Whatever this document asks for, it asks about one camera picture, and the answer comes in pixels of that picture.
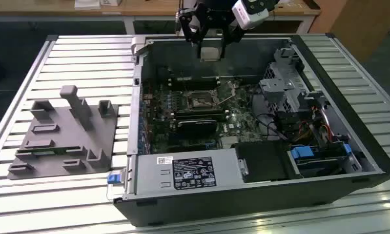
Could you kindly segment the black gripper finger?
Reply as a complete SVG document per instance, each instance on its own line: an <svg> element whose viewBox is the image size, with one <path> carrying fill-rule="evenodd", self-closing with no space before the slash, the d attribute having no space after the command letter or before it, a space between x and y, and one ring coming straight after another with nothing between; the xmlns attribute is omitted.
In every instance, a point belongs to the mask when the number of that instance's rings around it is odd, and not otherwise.
<svg viewBox="0 0 390 234"><path fill-rule="evenodd" d="M221 58L225 58L226 55L226 47L229 44L234 42L239 42L243 35L245 35L245 30L237 25L235 27L226 27L222 29L222 40L221 40Z"/></svg>
<svg viewBox="0 0 390 234"><path fill-rule="evenodd" d="M202 43L209 32L209 27L206 24L207 20L207 9L206 8L194 8L194 9L181 9L178 14L179 23L182 26L182 32L187 42L198 45L197 48L197 57L201 58L202 53ZM195 32L190 27L191 21L197 19L199 22Z"/></svg>

